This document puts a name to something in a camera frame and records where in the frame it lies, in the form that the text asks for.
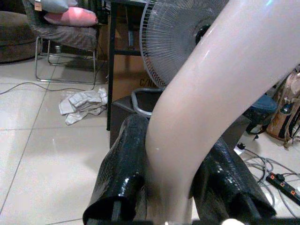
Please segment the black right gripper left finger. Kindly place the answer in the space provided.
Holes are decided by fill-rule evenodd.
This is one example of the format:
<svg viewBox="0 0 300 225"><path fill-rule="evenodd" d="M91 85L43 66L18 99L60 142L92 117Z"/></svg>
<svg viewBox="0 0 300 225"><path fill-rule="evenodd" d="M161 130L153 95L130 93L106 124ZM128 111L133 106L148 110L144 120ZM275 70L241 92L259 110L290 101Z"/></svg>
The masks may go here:
<svg viewBox="0 0 300 225"><path fill-rule="evenodd" d="M117 204L119 221L143 221L147 215L145 190L145 136L148 119L131 114L103 159L90 203L83 213L85 225L111 222Z"/></svg>

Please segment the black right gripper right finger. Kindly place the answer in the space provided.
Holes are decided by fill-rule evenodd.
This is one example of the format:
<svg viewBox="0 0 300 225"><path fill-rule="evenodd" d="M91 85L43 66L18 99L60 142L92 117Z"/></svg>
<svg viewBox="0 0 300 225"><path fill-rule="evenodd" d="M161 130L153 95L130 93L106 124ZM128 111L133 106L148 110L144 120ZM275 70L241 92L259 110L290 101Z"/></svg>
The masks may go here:
<svg viewBox="0 0 300 225"><path fill-rule="evenodd" d="M219 138L197 170L191 194L201 220L271 218L276 211L243 160Z"/></svg>

